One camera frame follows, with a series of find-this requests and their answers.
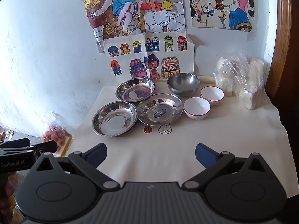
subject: metal bowl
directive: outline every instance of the metal bowl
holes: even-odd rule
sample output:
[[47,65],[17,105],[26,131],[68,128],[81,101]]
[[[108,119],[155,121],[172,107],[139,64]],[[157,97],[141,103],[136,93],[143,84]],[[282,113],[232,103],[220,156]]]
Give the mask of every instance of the metal bowl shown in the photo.
[[122,101],[113,102],[105,105],[95,114],[92,128],[101,136],[119,136],[131,129],[137,118],[135,105]]
[[179,96],[189,96],[199,89],[200,80],[190,73],[179,73],[167,80],[170,91]]
[[125,102],[139,102],[149,98],[155,90],[152,80],[146,78],[131,79],[120,85],[115,94],[116,97]]
[[183,113],[183,103],[172,94],[155,94],[142,101],[138,107],[138,119],[150,126],[171,124]]

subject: paper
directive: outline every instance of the paper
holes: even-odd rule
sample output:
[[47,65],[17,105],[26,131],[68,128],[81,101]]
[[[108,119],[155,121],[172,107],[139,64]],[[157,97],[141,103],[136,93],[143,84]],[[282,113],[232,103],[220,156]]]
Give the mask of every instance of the paper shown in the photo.
[[83,0],[99,52],[107,38],[186,32],[183,0]]
[[193,27],[251,31],[254,0],[190,0]]
[[[201,84],[194,96],[200,97]],[[181,185],[205,168],[195,158],[195,148],[204,143],[217,152],[229,151],[236,157],[259,152],[269,164],[287,197],[299,193],[296,168],[285,128],[278,110],[266,93],[261,106],[250,111],[237,97],[225,97],[211,108],[203,120],[192,120],[185,113],[174,123],[162,127],[146,126],[139,120],[118,137],[97,135],[92,119],[104,105],[117,101],[117,86],[103,87],[99,97],[78,127],[68,152],[86,152],[103,142],[107,158],[97,168],[121,185],[125,181],[179,182]],[[155,93],[171,93],[166,82],[156,83]]]
[[153,33],[104,41],[114,85],[134,78],[165,80],[194,72],[194,44],[185,33]]

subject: white ceramic bowl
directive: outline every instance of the white ceramic bowl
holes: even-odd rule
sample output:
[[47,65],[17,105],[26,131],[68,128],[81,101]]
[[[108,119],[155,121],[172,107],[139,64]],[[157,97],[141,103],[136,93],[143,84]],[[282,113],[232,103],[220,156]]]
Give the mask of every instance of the white ceramic bowl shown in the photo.
[[208,100],[212,106],[218,105],[221,100],[224,99],[224,92],[220,88],[214,86],[204,87],[200,91],[200,95],[202,98]]
[[209,102],[203,98],[194,97],[184,103],[184,111],[191,119],[203,119],[207,117],[211,109]]

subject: human hand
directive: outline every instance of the human hand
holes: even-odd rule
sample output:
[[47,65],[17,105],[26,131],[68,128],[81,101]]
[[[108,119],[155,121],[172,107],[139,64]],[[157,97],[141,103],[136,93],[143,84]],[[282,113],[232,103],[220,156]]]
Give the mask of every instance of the human hand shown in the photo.
[[140,16],[141,16],[140,11],[137,11],[137,12],[135,13],[135,17],[136,17],[136,18],[140,18]]
[[3,193],[5,192],[5,196],[0,198],[0,211],[3,216],[8,218],[8,221],[11,221],[13,217],[13,209],[11,208],[13,204],[13,193],[15,191],[13,184],[8,180],[5,188],[0,190]]

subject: white cloth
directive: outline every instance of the white cloth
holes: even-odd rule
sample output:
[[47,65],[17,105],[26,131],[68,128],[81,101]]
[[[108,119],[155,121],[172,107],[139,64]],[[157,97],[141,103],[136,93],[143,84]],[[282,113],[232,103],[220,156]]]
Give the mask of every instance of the white cloth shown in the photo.
[[[144,133],[140,121],[119,137],[102,137],[93,132],[92,119],[104,105],[117,101],[117,87],[104,87],[95,104],[78,127],[67,154],[85,152],[103,142],[108,155],[98,170],[119,182],[169,182],[181,185],[205,168],[195,158],[195,147],[204,143],[217,152],[229,151],[236,157],[259,152],[286,190],[287,197],[299,193],[295,164],[278,110],[265,92],[253,111],[241,106],[237,97],[225,97],[211,108],[203,120],[192,120],[185,113],[173,124],[170,134],[160,134],[159,127]],[[156,93],[170,93],[167,83],[157,83]]]

